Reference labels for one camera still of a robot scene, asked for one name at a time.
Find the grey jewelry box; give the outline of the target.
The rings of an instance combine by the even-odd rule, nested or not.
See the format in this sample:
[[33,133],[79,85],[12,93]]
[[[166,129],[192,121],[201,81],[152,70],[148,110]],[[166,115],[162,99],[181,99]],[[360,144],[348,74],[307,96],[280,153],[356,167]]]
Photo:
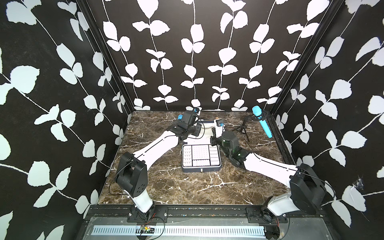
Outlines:
[[218,172],[222,168],[220,147],[211,145],[211,137],[221,134],[223,127],[216,120],[202,122],[198,137],[191,136],[182,144],[182,171],[184,173]]

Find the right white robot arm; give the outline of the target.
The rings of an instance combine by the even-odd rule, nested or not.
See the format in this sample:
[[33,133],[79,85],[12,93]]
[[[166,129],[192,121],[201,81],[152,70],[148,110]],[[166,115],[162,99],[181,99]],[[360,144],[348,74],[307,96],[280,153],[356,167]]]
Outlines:
[[212,146],[219,146],[233,166],[255,172],[280,182],[290,190],[269,198],[264,210],[273,216],[301,211],[309,215],[317,213],[327,192],[325,182],[307,164],[299,166],[276,162],[239,145],[239,139],[232,131],[223,132],[220,137],[210,138]]

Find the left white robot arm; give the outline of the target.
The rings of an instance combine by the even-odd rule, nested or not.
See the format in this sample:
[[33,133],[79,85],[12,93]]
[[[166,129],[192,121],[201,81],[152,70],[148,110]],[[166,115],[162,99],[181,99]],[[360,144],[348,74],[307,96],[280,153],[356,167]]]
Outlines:
[[148,215],[155,207],[147,191],[148,169],[188,137],[198,137],[204,128],[204,124],[187,125],[178,120],[148,146],[121,156],[114,181],[129,195],[138,211]]

